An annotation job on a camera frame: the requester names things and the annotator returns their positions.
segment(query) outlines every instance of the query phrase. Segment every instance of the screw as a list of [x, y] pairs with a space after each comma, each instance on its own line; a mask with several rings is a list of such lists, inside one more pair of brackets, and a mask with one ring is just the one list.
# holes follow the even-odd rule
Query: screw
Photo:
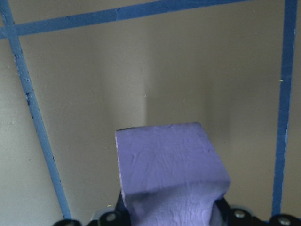
[[243, 212], [242, 210], [236, 210], [236, 211], [234, 211], [234, 215], [237, 218], [244, 218], [245, 217], [245, 212]]
[[281, 225], [285, 225], [285, 226], [291, 225], [290, 220], [284, 217], [279, 218], [278, 221]]
[[105, 218], [108, 222], [114, 221], [116, 219], [116, 214], [115, 213], [110, 213], [107, 215]]

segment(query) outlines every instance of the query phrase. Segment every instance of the tape strip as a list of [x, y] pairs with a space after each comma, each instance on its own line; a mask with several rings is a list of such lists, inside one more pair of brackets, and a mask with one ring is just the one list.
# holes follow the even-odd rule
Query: tape strip
[[285, 0], [281, 85], [279, 97], [278, 130], [275, 175], [273, 187], [272, 216], [281, 212], [282, 190], [285, 172], [285, 153], [290, 113], [293, 75], [293, 54], [298, 0]]
[[5, 38], [7, 38], [7, 36], [4, 27], [0, 27], [0, 39], [5, 39]]
[[[65, 16], [25, 24], [17, 24], [15, 26], [17, 35], [22, 36], [119, 20], [127, 20], [185, 9], [208, 7], [243, 1], [249, 0], [194, 0], [192, 2], [184, 0], [160, 0], [133, 6], [108, 9], [98, 12], [84, 13], [74, 16]], [[0, 39], [1, 38], [5, 38], [5, 35], [0, 34]]]
[[33, 123], [36, 128], [40, 145], [44, 153], [46, 164], [52, 179], [52, 183], [58, 198], [58, 202], [61, 207], [61, 211], [64, 218], [71, 218], [68, 203], [63, 191], [63, 186], [59, 177], [58, 170], [56, 168], [55, 160], [52, 155], [50, 143], [46, 134], [40, 109], [37, 103], [36, 96], [34, 94], [30, 76], [27, 70], [26, 62], [22, 53], [21, 44], [16, 34], [14, 20], [9, 8], [8, 0], [0, 1], [0, 11], [5, 25], [5, 31], [10, 43], [11, 50], [15, 56], [15, 63], [21, 80], [21, 84], [25, 93], [25, 97], [29, 106], [30, 113], [32, 115]]

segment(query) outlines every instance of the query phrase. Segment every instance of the blue tape line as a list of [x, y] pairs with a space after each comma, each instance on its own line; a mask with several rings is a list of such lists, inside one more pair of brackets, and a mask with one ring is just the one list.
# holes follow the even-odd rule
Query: blue tape line
[[283, 52], [281, 65], [281, 85], [278, 112], [278, 130], [275, 175], [273, 187], [272, 216], [281, 212], [282, 190], [285, 172], [285, 153], [290, 113], [291, 87], [293, 75], [293, 54], [296, 30], [298, 0], [285, 0], [283, 31]]
[[185, 0], [161, 0], [133, 6], [108, 9], [93, 13], [84, 13], [75, 16], [66, 16], [26, 24], [18, 24], [16, 25], [16, 30], [17, 35], [22, 36], [93, 24], [127, 20], [143, 16], [174, 12], [184, 9], [207, 7], [242, 1], [249, 0], [194, 0], [192, 2], [188, 2]]
[[0, 39], [7, 38], [4, 27], [0, 27]]
[[44, 153], [46, 164], [52, 179], [52, 183], [61, 207], [61, 211], [64, 218], [71, 218], [68, 203], [63, 191], [63, 186], [56, 168], [55, 160], [52, 155], [50, 143], [46, 134], [40, 109], [37, 103], [36, 96], [34, 94], [30, 76], [27, 70], [26, 62], [22, 53], [21, 44], [16, 34], [14, 20], [9, 8], [8, 0], [0, 1], [0, 10], [2, 14], [3, 23], [5, 25], [5, 31], [11, 46], [11, 50], [15, 56], [15, 63], [21, 80], [21, 84], [25, 93], [25, 97], [29, 106], [30, 113], [32, 115], [33, 123], [36, 128], [40, 145]]

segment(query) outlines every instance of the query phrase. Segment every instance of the purple cube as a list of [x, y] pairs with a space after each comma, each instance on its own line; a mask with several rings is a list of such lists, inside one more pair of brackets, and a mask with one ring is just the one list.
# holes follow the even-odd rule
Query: purple cube
[[199, 123], [116, 132], [132, 226], [206, 226], [230, 177]]

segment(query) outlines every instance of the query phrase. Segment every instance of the foam block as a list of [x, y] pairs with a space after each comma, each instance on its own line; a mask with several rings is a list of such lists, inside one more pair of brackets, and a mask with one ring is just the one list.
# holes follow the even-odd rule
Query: foam block
[[116, 144], [132, 226], [210, 224], [230, 177], [199, 123], [119, 130]]

